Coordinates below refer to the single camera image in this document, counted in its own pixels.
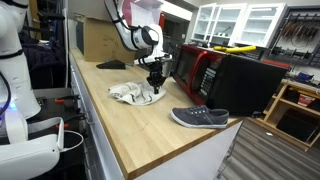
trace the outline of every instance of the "gray sneaker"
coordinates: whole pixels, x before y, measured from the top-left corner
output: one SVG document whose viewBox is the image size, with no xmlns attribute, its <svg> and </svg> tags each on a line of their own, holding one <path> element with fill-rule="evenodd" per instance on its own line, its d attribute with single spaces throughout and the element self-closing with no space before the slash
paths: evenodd
<svg viewBox="0 0 320 180">
<path fill-rule="evenodd" d="M 200 105 L 192 108 L 173 108 L 171 116 L 177 123 L 190 128 L 225 128 L 229 112 Z"/>
</svg>

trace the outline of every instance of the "white cloth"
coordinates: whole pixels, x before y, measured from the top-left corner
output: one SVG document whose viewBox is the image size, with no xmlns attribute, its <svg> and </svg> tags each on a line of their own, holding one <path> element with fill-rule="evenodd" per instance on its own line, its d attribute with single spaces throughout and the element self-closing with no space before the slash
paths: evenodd
<svg viewBox="0 0 320 180">
<path fill-rule="evenodd" d="M 158 94 L 154 94 L 154 89 L 147 82 L 127 82 L 109 88 L 111 96 L 117 101 L 127 102 L 131 105 L 148 105 L 161 99 L 166 90 L 162 87 Z"/>
</svg>

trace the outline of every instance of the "cable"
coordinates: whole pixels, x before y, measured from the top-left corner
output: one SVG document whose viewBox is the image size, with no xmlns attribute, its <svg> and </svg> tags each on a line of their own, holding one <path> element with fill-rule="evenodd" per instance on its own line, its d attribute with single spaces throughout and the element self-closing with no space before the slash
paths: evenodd
<svg viewBox="0 0 320 180">
<path fill-rule="evenodd" d="M 64 130 L 64 132 L 73 133 L 73 134 L 76 134 L 76 135 L 80 136 L 81 137 L 81 141 L 77 145 L 75 145 L 75 146 L 73 146 L 71 148 L 63 148 L 60 152 L 67 152 L 67 151 L 69 151 L 71 149 L 74 149 L 74 148 L 80 146 L 83 143 L 84 138 L 80 133 L 75 132 L 75 131 L 69 131 L 69 130 Z"/>
<path fill-rule="evenodd" d="M 8 106 L 10 104 L 10 101 L 11 101 L 11 90 L 10 90 L 10 86 L 9 86 L 9 83 L 8 83 L 7 79 L 4 77 L 4 75 L 1 73 L 1 71 L 0 71 L 0 76 L 3 79 L 3 82 L 6 85 L 7 91 L 8 91 L 8 99 L 7 99 L 6 103 L 4 104 L 3 108 L 0 109 L 0 116 L 1 116 L 4 113 L 4 111 L 7 110 Z"/>
</svg>

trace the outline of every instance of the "microwave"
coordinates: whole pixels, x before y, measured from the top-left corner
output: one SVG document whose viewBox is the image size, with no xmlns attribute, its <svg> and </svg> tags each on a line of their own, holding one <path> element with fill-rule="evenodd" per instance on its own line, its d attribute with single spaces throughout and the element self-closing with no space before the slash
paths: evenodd
<svg viewBox="0 0 320 180">
<path fill-rule="evenodd" d="M 197 105 L 231 115 L 262 113 L 288 69 L 183 44 L 173 78 Z"/>
</svg>

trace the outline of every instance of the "white cabinet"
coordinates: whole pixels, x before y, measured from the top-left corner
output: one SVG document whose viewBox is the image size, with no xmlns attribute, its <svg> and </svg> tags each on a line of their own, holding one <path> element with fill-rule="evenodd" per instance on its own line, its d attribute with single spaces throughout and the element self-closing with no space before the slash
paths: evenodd
<svg viewBox="0 0 320 180">
<path fill-rule="evenodd" d="M 247 4 L 225 4 L 217 6 L 218 10 L 214 14 L 209 27 L 211 44 L 230 45 L 230 39 L 235 36 L 236 29 L 241 25 L 241 17 L 245 13 Z"/>
<path fill-rule="evenodd" d="M 232 39 L 232 45 L 246 44 L 268 48 L 285 13 L 286 4 L 251 4 L 244 15 L 243 26 Z"/>
<path fill-rule="evenodd" d="M 205 40 L 209 35 L 209 27 L 212 23 L 216 3 L 199 7 L 197 19 L 194 25 L 192 39 Z"/>
<path fill-rule="evenodd" d="M 211 44 L 229 45 L 239 27 L 247 4 L 209 4 L 200 6 L 192 39 L 206 40 Z"/>
</svg>

